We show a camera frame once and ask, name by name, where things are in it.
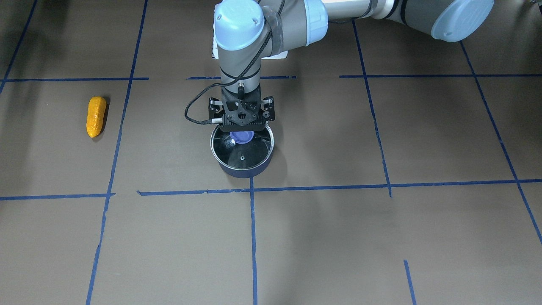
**brown floor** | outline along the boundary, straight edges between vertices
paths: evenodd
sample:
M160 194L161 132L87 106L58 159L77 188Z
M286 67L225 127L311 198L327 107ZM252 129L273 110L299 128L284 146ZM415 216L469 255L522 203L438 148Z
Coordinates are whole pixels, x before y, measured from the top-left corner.
M242 180L183 118L218 0L0 0L0 304L540 304L542 16L495 1L463 42L363 19L264 61Z

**orange plastic object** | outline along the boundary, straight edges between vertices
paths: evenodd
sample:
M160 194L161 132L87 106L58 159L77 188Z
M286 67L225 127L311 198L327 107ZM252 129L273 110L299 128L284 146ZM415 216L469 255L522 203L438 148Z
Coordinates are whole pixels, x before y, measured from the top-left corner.
M104 125L107 103L103 97L93 97L88 103L87 133L91 138L100 134Z

